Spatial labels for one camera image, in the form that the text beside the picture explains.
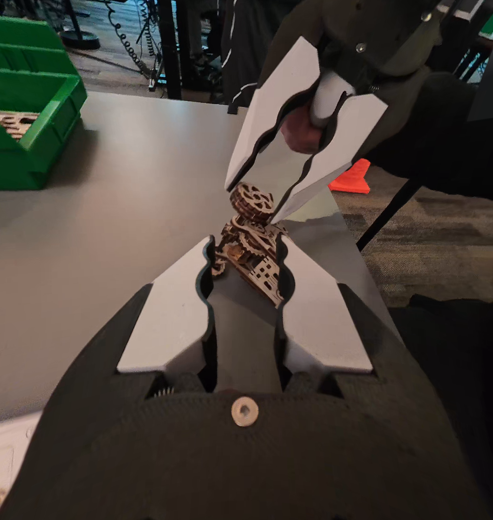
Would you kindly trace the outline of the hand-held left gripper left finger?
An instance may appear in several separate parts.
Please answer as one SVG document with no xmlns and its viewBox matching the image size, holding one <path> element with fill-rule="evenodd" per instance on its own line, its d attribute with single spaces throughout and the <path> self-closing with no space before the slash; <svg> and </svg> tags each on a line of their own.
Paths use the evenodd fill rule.
<svg viewBox="0 0 493 520">
<path fill-rule="evenodd" d="M 169 384 L 184 373 L 205 391 L 217 385 L 217 335 L 209 296 L 215 237 L 204 237 L 154 279 L 117 365 L 121 374 L 160 372 Z"/>
</svg>

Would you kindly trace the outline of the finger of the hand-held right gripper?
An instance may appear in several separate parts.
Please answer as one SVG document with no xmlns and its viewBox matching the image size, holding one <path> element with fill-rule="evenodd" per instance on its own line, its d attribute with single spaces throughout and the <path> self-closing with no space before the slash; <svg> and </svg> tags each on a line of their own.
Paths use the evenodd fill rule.
<svg viewBox="0 0 493 520">
<path fill-rule="evenodd" d="M 301 176 L 283 195 L 271 218 L 272 224 L 292 215 L 351 168 L 387 107 L 374 94 L 341 95 L 323 134 L 324 143 L 305 162 Z"/>
<path fill-rule="evenodd" d="M 303 36 L 256 88 L 231 155 L 225 190 L 231 192 L 254 164 L 260 149 L 271 143 L 286 113 L 305 103 L 320 78 L 317 48 Z"/>
</svg>

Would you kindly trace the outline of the green plastic bin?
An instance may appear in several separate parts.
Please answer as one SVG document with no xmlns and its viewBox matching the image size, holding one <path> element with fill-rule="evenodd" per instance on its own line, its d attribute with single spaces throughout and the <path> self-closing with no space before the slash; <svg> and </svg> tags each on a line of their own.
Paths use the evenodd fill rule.
<svg viewBox="0 0 493 520">
<path fill-rule="evenodd" d="M 0 112 L 36 114 L 19 138 L 0 123 L 0 191 L 43 189 L 86 99 L 79 73 L 46 22 L 0 16 Z"/>
</svg>

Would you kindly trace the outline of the orange traffic cone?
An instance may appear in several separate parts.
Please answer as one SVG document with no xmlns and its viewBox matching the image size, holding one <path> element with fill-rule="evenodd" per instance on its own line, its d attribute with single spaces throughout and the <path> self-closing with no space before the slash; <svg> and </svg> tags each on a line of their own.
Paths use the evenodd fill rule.
<svg viewBox="0 0 493 520">
<path fill-rule="evenodd" d="M 360 159 L 355 164 L 339 175 L 338 178 L 328 184 L 330 191 L 347 192 L 358 194 L 369 194 L 370 187 L 365 179 L 366 173 L 371 162 L 366 159 Z"/>
</svg>

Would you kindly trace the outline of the wooden buggy model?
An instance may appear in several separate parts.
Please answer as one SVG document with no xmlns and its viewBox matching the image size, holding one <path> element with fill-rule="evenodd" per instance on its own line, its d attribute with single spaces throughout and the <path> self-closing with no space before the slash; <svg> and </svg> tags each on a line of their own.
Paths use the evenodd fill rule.
<svg viewBox="0 0 493 520">
<path fill-rule="evenodd" d="M 278 290 L 280 269 L 276 262 L 276 239 L 289 236 L 284 226 L 257 224 L 234 216 L 221 232 L 221 242 L 215 249 L 211 269 L 214 279 L 227 267 L 237 270 L 252 288 L 267 297 L 275 308 L 282 302 Z"/>
</svg>

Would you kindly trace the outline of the person's right hand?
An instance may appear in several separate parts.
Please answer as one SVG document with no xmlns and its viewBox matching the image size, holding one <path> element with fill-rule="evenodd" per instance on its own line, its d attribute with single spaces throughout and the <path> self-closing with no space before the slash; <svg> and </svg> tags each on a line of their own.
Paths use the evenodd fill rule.
<svg viewBox="0 0 493 520">
<path fill-rule="evenodd" d="M 312 101 L 295 108 L 282 121 L 280 132 L 291 151 L 312 155 L 318 152 L 322 129 L 310 118 Z"/>
</svg>

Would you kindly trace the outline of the black chair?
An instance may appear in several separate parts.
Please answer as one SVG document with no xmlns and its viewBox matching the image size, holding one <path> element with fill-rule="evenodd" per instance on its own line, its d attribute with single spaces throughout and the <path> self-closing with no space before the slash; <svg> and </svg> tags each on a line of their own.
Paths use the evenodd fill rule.
<svg viewBox="0 0 493 520">
<path fill-rule="evenodd" d="M 394 195 L 388 205 L 383 209 L 380 215 L 367 228 L 364 234 L 359 238 L 356 245 L 361 252 L 369 244 L 372 239 L 384 228 L 384 226 L 394 217 L 394 215 L 405 205 L 416 192 L 422 187 L 421 182 L 416 179 L 409 179 L 400 190 Z"/>
</svg>

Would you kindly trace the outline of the instruction booklet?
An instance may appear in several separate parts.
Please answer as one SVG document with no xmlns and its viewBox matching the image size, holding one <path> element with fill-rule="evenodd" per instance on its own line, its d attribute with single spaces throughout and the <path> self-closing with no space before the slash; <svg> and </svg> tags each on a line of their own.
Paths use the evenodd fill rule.
<svg viewBox="0 0 493 520">
<path fill-rule="evenodd" d="M 0 421 L 0 507 L 20 471 L 42 412 Z"/>
</svg>

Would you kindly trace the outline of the wooden sheet offcuts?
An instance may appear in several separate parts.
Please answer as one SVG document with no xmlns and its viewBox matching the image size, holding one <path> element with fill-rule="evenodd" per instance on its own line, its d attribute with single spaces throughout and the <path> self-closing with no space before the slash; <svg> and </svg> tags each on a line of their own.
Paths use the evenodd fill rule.
<svg viewBox="0 0 493 520">
<path fill-rule="evenodd" d="M 14 140 L 20 141 L 39 115 L 40 113 L 0 110 L 0 126 L 2 126 L 6 133 Z"/>
</svg>

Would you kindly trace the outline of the wooden wheel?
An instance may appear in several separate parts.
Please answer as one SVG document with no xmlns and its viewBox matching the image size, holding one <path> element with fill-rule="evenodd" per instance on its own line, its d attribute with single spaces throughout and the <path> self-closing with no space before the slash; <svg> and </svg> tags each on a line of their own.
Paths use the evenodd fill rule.
<svg viewBox="0 0 493 520">
<path fill-rule="evenodd" d="M 272 194 L 251 183 L 239 183 L 230 194 L 230 203 L 239 216 L 257 224 L 269 222 L 274 212 Z"/>
</svg>

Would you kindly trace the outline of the black jacket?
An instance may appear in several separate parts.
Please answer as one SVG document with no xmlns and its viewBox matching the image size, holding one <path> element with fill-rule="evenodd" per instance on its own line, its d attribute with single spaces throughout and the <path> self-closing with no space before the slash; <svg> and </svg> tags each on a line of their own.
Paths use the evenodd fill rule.
<svg viewBox="0 0 493 520">
<path fill-rule="evenodd" d="M 266 1 L 225 1 L 221 71 L 226 104 L 250 106 L 273 31 Z"/>
</svg>

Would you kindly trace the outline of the person's right forearm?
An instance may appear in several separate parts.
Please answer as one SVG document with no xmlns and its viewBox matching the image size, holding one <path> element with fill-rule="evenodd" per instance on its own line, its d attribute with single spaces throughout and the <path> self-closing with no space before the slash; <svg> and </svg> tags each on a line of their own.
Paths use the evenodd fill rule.
<svg viewBox="0 0 493 520">
<path fill-rule="evenodd" d="M 405 126 L 363 158 L 430 190 L 493 201 L 493 118 L 468 121 L 477 86 L 431 73 Z"/>
</svg>

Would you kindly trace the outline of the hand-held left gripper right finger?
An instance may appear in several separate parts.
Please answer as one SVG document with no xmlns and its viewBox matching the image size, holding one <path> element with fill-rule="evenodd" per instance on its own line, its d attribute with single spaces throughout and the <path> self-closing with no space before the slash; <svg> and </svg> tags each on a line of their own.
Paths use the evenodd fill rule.
<svg viewBox="0 0 493 520">
<path fill-rule="evenodd" d="M 373 364 L 336 279 L 286 235 L 276 240 L 279 267 L 274 354 L 282 390 L 293 375 L 329 390 L 333 375 L 373 373 Z"/>
</svg>

